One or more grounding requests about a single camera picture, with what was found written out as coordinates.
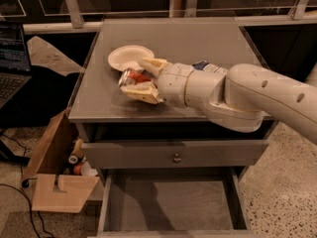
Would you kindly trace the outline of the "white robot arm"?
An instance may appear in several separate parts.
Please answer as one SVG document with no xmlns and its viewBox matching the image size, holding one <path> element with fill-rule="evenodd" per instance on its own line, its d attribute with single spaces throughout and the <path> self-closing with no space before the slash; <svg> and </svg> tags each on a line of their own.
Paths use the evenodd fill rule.
<svg viewBox="0 0 317 238">
<path fill-rule="evenodd" d="M 164 59 L 131 62 L 118 86 L 129 97 L 173 107 L 192 107 L 208 120 L 238 132 L 258 130 L 266 115 L 317 144 L 317 88 L 248 63 L 229 69 Z"/>
</svg>

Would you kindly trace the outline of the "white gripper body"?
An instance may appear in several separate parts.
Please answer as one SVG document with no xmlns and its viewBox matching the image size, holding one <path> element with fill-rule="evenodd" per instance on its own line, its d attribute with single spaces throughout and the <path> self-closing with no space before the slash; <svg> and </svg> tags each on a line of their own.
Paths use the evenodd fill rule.
<svg viewBox="0 0 317 238">
<path fill-rule="evenodd" d="M 158 93 L 163 101 L 173 107 L 185 107 L 186 82 L 194 72 L 192 65 L 174 63 L 165 68 L 158 77 Z"/>
</svg>

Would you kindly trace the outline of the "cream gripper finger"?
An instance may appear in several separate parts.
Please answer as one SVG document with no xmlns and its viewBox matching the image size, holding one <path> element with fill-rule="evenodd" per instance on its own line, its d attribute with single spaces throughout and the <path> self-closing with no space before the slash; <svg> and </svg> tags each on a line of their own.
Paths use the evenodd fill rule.
<svg viewBox="0 0 317 238">
<path fill-rule="evenodd" d="M 155 77 L 159 77 L 161 72 L 166 67 L 170 66 L 170 62 L 168 62 L 166 59 L 151 58 L 142 58 L 138 61 L 138 64 Z"/>
<path fill-rule="evenodd" d="M 150 104 L 159 104 L 162 98 L 159 91 L 152 81 L 146 81 L 138 84 L 123 85 L 120 89 L 130 98 L 140 100 Z"/>
</svg>

